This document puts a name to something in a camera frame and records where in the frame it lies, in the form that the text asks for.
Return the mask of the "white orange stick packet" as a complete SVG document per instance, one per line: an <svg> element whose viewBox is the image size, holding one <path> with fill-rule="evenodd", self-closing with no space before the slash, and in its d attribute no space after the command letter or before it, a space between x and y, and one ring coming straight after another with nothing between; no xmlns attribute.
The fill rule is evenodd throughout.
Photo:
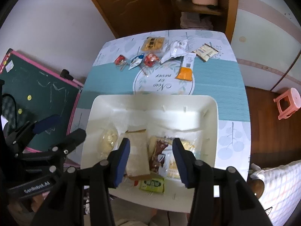
<svg viewBox="0 0 301 226"><path fill-rule="evenodd" d="M180 69L176 79L183 80L183 81L192 81L193 75L193 66L194 66L194 59L196 57L196 53L187 53L183 56L181 61Z"/></svg>

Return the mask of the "blue white candy packet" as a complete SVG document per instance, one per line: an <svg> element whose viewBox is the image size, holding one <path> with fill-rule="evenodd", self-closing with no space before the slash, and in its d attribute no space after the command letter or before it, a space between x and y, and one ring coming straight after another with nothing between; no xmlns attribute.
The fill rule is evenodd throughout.
<svg viewBox="0 0 301 226"><path fill-rule="evenodd" d="M135 56L132 59L131 64L128 69L131 70L131 69L139 66L141 64L141 62L143 61L143 59L144 59L144 53Z"/></svg>

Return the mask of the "small red snack packet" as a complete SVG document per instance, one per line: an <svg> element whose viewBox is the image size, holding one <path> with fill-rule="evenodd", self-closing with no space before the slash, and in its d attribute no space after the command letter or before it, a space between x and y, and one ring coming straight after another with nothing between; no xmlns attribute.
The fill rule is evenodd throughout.
<svg viewBox="0 0 301 226"><path fill-rule="evenodd" d="M127 64L127 59L126 59L125 56L119 55L119 56L115 59L114 64L115 64L116 66L123 66L123 65L126 65L126 64Z"/></svg>

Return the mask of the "red candy packet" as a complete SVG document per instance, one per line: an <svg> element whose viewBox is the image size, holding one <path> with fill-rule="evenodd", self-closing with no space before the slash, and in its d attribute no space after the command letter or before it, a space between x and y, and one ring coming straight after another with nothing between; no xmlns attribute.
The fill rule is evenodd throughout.
<svg viewBox="0 0 301 226"><path fill-rule="evenodd" d="M148 53L144 58L144 64L147 67L153 67L156 62L159 62L160 58L154 53Z"/></svg>

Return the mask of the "cream Lipo biscuit packet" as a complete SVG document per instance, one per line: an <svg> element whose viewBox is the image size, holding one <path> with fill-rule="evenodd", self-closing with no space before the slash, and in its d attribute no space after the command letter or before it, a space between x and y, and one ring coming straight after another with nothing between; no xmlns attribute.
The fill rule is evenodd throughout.
<svg viewBox="0 0 301 226"><path fill-rule="evenodd" d="M206 43L193 52L196 53L196 55L200 57L204 62L207 62L210 58L219 53L218 50Z"/></svg>

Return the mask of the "white red-striped snack bag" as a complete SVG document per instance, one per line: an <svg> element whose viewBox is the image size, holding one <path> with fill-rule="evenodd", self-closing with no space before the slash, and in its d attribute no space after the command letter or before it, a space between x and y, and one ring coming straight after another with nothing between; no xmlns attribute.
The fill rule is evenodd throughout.
<svg viewBox="0 0 301 226"><path fill-rule="evenodd" d="M188 45L188 40L176 40L172 42L168 47L167 50L165 51L163 57L160 60L160 63L163 64L166 61L178 57L182 57L187 55L187 45Z"/></svg>

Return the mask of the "sliced bread package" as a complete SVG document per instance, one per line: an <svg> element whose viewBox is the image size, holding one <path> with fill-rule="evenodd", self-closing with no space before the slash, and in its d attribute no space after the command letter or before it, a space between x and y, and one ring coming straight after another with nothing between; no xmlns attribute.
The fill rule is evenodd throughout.
<svg viewBox="0 0 301 226"><path fill-rule="evenodd" d="M130 154L126 165L128 177L150 174L146 132L129 132L125 137L130 141Z"/></svg>

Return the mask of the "round yellow bun package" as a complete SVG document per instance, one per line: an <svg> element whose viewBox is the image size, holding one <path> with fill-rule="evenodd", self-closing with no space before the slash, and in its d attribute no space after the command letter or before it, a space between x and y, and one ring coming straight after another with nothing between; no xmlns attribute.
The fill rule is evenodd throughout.
<svg viewBox="0 0 301 226"><path fill-rule="evenodd" d="M100 140L97 145L97 155L100 160L104 160L108 157L117 140L118 131L116 127L114 127L114 125L108 125L101 133Z"/></svg>

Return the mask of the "brown chocolate snack packet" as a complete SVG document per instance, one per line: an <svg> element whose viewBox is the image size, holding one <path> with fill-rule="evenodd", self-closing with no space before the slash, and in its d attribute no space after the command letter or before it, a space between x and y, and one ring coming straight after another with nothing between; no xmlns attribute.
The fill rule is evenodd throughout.
<svg viewBox="0 0 301 226"><path fill-rule="evenodd" d="M167 149L169 143L164 139L152 137L149 148L151 149L150 156L150 171L159 173L159 168L163 167L165 162L165 154L163 151Z"/></svg>

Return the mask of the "green snack packet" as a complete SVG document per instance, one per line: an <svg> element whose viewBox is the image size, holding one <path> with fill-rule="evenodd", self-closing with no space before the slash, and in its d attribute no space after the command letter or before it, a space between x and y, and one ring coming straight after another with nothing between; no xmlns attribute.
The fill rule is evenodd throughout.
<svg viewBox="0 0 301 226"><path fill-rule="evenodd" d="M150 180L144 180L140 183L140 190L153 192L153 193L164 193L164 179L163 178L152 178Z"/></svg>

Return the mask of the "white plastic tray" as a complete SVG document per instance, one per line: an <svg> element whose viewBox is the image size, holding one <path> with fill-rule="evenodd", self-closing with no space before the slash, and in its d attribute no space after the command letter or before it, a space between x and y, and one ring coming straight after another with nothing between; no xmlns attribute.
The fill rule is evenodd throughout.
<svg viewBox="0 0 301 226"><path fill-rule="evenodd" d="M90 111L81 168L105 159L105 131L131 141L123 182L110 193L126 201L174 212L189 212L193 189L181 182L172 143L179 138L197 159L215 163L217 102L207 95L100 95Z"/></svg>

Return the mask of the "patterned teal tablecloth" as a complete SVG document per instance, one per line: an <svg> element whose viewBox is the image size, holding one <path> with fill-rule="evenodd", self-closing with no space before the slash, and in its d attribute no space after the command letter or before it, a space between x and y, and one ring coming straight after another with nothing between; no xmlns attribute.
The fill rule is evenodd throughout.
<svg viewBox="0 0 301 226"><path fill-rule="evenodd" d="M119 67L118 56L132 60L148 37L163 37L167 44L188 40L187 50L208 44L217 55L207 62L196 58L193 80L178 80L180 60L151 68ZM85 129L94 99L101 94L195 94L209 95L218 107L218 141L215 167L235 167L247 178L251 157L251 122L243 78L224 33L204 30L169 30L142 33L106 42L96 57L77 103L71 129Z"/></svg>

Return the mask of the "white checked bedding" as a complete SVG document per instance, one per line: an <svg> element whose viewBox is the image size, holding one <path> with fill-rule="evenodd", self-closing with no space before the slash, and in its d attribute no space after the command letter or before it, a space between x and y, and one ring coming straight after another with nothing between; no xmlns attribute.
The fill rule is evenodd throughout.
<svg viewBox="0 0 301 226"><path fill-rule="evenodd" d="M252 179L262 180L259 202L273 225L284 225L300 201L300 160L275 168L251 165Z"/></svg>

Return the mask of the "pink plastic stool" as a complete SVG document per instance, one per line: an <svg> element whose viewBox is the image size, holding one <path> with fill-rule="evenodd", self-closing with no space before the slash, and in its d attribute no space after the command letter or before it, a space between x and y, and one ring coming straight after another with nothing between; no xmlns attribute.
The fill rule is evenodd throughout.
<svg viewBox="0 0 301 226"><path fill-rule="evenodd" d="M274 98L279 111L278 120L288 119L301 107L300 94L297 89L289 88L283 94Z"/></svg>

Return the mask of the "yellow cracker pack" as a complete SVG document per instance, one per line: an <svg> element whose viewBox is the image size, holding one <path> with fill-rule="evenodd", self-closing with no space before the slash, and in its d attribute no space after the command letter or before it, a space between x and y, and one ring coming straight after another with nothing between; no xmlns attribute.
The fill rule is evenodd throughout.
<svg viewBox="0 0 301 226"><path fill-rule="evenodd" d="M164 37L148 37L141 47L143 52L159 52L164 46Z"/></svg>

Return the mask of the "folded pink cloth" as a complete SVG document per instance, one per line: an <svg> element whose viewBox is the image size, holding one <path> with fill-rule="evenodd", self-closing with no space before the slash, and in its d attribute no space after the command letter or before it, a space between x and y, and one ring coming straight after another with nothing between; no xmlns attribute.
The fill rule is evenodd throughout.
<svg viewBox="0 0 301 226"><path fill-rule="evenodd" d="M190 12L181 12L180 27L190 30L213 30L209 17Z"/></svg>

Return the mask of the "wooden shelf unit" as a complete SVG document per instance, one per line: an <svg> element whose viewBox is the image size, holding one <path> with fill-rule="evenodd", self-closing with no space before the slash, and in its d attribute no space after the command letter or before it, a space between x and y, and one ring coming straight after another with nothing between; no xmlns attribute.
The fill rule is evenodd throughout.
<svg viewBox="0 0 301 226"><path fill-rule="evenodd" d="M214 31L225 33L228 41L232 41L234 27L237 17L238 0L218 0L216 7L207 5L196 5L190 0L171 0L175 15L174 28L180 28L180 17L182 12L197 13L209 16Z"/></svg>

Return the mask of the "brown wooden door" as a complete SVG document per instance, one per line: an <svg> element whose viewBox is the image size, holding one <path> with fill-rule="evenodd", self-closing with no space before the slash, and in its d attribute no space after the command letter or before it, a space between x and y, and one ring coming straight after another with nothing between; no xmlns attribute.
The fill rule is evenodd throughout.
<svg viewBox="0 0 301 226"><path fill-rule="evenodd" d="M171 0L91 0L116 38L173 27Z"/></svg>

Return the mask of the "green chalkboard pink frame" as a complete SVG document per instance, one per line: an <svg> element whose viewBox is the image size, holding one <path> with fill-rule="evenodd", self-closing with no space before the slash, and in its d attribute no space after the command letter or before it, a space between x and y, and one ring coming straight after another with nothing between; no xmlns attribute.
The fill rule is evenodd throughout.
<svg viewBox="0 0 301 226"><path fill-rule="evenodd" d="M35 122L51 115L59 115L54 127L37 134L28 149L47 151L70 133L71 122L81 87L70 80L8 49L1 62L3 93L11 96L3 99L3 116L9 135L26 122Z"/></svg>

